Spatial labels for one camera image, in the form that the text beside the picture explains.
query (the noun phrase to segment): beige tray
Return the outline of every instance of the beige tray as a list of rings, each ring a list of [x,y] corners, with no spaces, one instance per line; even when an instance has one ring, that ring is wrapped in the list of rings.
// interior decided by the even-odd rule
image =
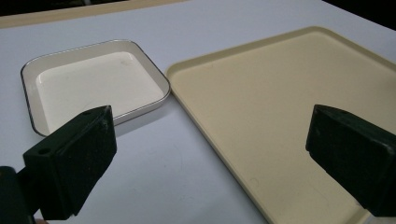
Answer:
[[[173,93],[272,223],[370,215],[305,150],[314,104],[396,133],[396,65],[309,27],[177,63]]]

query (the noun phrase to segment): table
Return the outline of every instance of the table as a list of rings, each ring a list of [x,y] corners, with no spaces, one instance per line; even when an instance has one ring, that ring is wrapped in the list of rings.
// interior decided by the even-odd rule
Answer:
[[[190,0],[0,29],[0,164],[19,171],[21,154],[42,139],[31,127],[20,75],[35,57],[129,39],[165,72],[306,26],[331,29],[396,62],[396,31],[319,0]],[[51,224],[266,223],[172,95],[116,134],[118,153],[78,216]]]

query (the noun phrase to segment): white tray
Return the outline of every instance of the white tray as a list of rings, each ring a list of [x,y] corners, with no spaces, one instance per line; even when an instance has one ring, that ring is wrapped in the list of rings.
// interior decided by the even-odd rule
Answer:
[[[309,27],[166,72],[172,91],[271,223],[363,223],[370,215],[305,150],[315,104],[396,133],[396,65]]]
[[[34,130],[49,135],[77,114],[111,105],[114,124],[161,105],[169,82],[134,42],[113,40],[33,59],[21,70]]]

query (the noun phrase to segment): wooden edge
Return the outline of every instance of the wooden edge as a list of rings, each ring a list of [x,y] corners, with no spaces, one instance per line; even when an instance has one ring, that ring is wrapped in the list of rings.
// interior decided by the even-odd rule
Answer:
[[[184,1],[187,0],[128,0],[123,2],[107,3],[85,7],[71,7],[51,11],[3,16],[0,17],[0,28],[31,25],[51,21],[64,21],[144,7],[156,7]]]

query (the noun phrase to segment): white tabletop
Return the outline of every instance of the white tabletop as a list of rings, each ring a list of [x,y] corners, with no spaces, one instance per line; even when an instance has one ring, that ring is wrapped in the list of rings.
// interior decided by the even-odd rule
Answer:
[[[396,31],[319,0],[191,0],[0,29],[0,165],[19,171],[22,153],[42,139],[20,75],[37,56],[129,39],[165,72],[181,60],[306,26],[396,62]],[[172,95],[116,133],[118,153],[80,213],[50,223],[266,223]]]

